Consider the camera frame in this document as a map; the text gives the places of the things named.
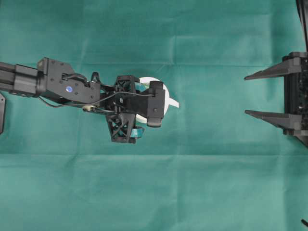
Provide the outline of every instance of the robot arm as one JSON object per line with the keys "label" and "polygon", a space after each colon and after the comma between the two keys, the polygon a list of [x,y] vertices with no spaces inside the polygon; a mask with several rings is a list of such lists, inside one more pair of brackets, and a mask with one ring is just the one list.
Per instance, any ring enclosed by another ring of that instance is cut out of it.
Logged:
{"label": "robot arm", "polygon": [[[100,81],[97,72],[88,81],[76,74],[70,64],[49,58],[40,60],[37,69],[0,63],[0,90],[39,98],[54,108],[73,106],[104,114],[114,142],[135,143],[142,136],[143,129],[136,126],[136,114],[147,118],[147,125],[154,128],[160,127],[164,118],[162,82],[152,81],[146,89],[134,76],[118,76],[115,84],[109,86]],[[0,133],[3,132],[4,109],[5,98],[0,94]]]}

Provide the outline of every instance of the wire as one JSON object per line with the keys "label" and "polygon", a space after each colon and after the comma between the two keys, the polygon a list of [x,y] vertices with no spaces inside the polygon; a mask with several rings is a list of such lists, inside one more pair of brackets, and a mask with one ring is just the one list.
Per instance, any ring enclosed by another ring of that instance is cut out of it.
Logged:
{"label": "wire", "polygon": [[106,110],[106,109],[101,109],[99,107],[96,107],[95,110],[101,111],[101,112],[106,112],[106,113],[114,113],[115,111],[112,110]]}
{"label": "wire", "polygon": [[138,95],[138,96],[154,96],[153,94],[147,94],[147,95],[141,95],[138,93],[133,93],[133,92],[126,92],[126,91],[118,91],[112,95],[107,96],[106,98],[100,99],[98,101],[92,102],[92,103],[67,103],[67,104],[61,104],[61,105],[52,105],[50,103],[48,103],[47,101],[45,101],[44,99],[42,99],[41,97],[38,97],[41,101],[43,101],[45,104],[47,104],[49,107],[53,107],[53,108],[58,108],[58,107],[66,107],[66,106],[88,106],[88,105],[93,105],[93,104],[97,104],[100,103],[102,101],[108,100],[112,97],[114,97],[117,94],[128,94],[128,95]]}

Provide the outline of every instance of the white object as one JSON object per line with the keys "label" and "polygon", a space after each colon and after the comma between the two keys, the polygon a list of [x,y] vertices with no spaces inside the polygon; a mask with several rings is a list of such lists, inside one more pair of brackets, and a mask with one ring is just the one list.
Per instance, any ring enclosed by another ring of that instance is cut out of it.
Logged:
{"label": "white object", "polygon": [[[140,78],[140,83],[146,85],[146,87],[150,85],[150,82],[151,82],[151,81],[160,81],[160,80],[157,79],[157,78],[153,78],[153,77],[142,77],[142,78]],[[164,109],[164,114],[166,114],[166,113],[167,113],[167,110],[168,110],[168,108],[169,108],[169,105],[172,105],[172,106],[174,106],[174,107],[179,108],[179,107],[180,107],[180,104],[179,104],[179,102],[177,102],[177,101],[175,101],[174,99],[170,98],[168,88],[165,86],[165,84],[164,84],[163,89],[164,89],[165,92],[166,92],[166,93],[165,93],[165,109]],[[147,119],[144,118],[144,117],[141,116],[141,115],[137,115],[137,116],[136,116],[136,119],[137,119],[137,121],[140,122],[140,123],[143,123],[143,124],[146,124],[146,123],[147,123]]]}

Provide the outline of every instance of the black device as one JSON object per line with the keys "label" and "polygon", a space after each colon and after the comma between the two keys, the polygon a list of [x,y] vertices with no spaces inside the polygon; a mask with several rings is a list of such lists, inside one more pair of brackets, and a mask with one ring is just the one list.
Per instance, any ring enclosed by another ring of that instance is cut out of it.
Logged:
{"label": "black device", "polygon": [[292,52],[282,58],[282,63],[245,77],[245,80],[283,77],[284,113],[250,110],[245,113],[282,128],[285,135],[297,137],[308,147],[308,0],[296,0],[296,4],[304,30],[306,52]]}
{"label": "black device", "polygon": [[[49,58],[40,60],[37,69],[0,63],[0,90],[39,98],[54,108],[73,106],[104,114],[113,142],[135,143],[142,136],[144,129],[136,126],[136,114],[147,118],[147,126],[153,128],[160,127],[164,118],[163,82],[151,81],[146,89],[134,76],[118,76],[114,85],[105,85],[97,72],[93,72],[88,81],[75,73],[70,64]],[[3,133],[5,104],[0,94],[0,134]]]}

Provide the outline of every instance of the table surface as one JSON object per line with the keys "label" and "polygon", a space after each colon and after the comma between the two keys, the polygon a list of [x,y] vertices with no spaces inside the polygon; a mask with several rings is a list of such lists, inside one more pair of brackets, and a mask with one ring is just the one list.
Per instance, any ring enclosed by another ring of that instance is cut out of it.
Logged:
{"label": "table surface", "polygon": [[305,51],[295,0],[0,0],[0,34],[1,62],[151,76],[180,102],[129,145],[5,94],[2,230],[306,230],[307,149],[244,114],[283,112],[282,78],[243,78]]}

